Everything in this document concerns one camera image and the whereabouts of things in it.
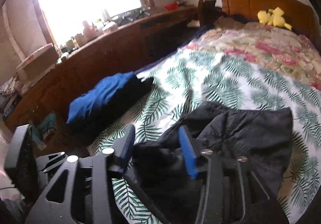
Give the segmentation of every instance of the black jacket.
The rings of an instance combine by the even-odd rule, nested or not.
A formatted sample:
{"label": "black jacket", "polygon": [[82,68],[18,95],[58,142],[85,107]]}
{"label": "black jacket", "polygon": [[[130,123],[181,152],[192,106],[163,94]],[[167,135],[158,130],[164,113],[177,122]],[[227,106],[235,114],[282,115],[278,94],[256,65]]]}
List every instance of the black jacket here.
{"label": "black jacket", "polygon": [[134,166],[126,180],[139,185],[171,223],[194,223],[200,200],[201,182],[187,175],[180,150],[182,125],[223,157],[248,157],[277,196],[292,152],[291,110],[233,110],[206,102],[183,115],[157,141],[134,146]]}

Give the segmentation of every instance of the wooden headboard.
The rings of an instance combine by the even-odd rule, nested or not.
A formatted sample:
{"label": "wooden headboard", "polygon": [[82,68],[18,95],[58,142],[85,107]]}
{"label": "wooden headboard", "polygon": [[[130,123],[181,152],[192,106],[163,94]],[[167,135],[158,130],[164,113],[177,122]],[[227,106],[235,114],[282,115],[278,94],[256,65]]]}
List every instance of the wooden headboard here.
{"label": "wooden headboard", "polygon": [[247,19],[257,19],[260,10],[280,7],[285,21],[300,33],[314,42],[316,36],[313,10],[297,0],[222,0],[222,8],[226,14],[242,14]]}

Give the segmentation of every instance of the wooden cabinet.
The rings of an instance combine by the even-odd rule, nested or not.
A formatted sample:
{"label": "wooden cabinet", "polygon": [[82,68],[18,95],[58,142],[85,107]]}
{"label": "wooden cabinet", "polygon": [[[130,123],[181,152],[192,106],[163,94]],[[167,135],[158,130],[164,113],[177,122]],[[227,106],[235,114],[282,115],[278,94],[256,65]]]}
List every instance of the wooden cabinet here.
{"label": "wooden cabinet", "polygon": [[83,46],[26,93],[5,121],[6,126],[14,132],[17,126],[27,124],[29,120],[39,124],[52,111],[67,120],[69,104],[100,80],[152,63],[147,36],[150,38],[174,24],[188,21],[195,13],[193,7],[155,13]]}

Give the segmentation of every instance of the silver bolt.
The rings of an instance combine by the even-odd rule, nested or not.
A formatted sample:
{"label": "silver bolt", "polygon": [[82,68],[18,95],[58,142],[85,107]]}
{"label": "silver bolt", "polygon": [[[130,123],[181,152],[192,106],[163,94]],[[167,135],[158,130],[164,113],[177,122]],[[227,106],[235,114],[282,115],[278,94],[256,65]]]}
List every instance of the silver bolt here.
{"label": "silver bolt", "polygon": [[240,156],[240,157],[238,157],[238,161],[239,161],[239,162],[247,162],[247,161],[248,161],[248,158],[245,157],[245,156]]}
{"label": "silver bolt", "polygon": [[213,154],[213,151],[210,150],[210,149],[204,149],[201,151],[202,154],[204,155],[212,155]]}
{"label": "silver bolt", "polygon": [[105,148],[102,150],[103,154],[113,154],[114,153],[114,149],[113,148]]}
{"label": "silver bolt", "polygon": [[77,155],[70,155],[70,156],[68,156],[67,161],[68,162],[76,162],[76,161],[78,161],[78,156]]}

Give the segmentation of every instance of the bed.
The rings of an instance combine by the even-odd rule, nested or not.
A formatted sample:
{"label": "bed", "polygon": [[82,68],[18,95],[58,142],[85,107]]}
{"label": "bed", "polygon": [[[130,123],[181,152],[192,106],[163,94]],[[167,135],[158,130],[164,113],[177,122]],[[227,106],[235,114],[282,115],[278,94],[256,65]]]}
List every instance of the bed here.
{"label": "bed", "polygon": [[[220,102],[233,109],[289,107],[294,118],[293,153],[278,200],[289,222],[296,223],[320,187],[321,92],[317,79],[321,58],[311,43],[316,36],[312,9],[296,0],[222,0],[222,4],[226,14],[242,14],[247,19],[255,18],[259,10],[279,6],[286,13],[286,21],[304,35],[258,23],[238,30],[216,28],[206,32],[138,74],[139,78],[154,77],[152,91],[107,127],[89,150],[94,155],[110,147],[125,134],[128,124],[135,125],[135,143],[157,140],[182,114],[203,101]],[[212,6],[212,10],[203,11],[204,5],[202,0],[200,23],[213,24],[218,19],[217,9]],[[247,34],[249,30],[255,31],[255,38]],[[270,40],[272,46],[267,42],[258,45],[260,40]],[[261,52],[248,51],[253,46]],[[288,62],[289,67],[297,61],[295,56],[300,57],[298,62],[302,63],[293,70],[302,74],[299,77],[294,71],[268,66],[269,62],[257,62],[264,54],[269,60],[284,56],[277,59],[277,64]],[[114,179],[113,188],[116,203],[129,223],[159,223],[123,179]]]}

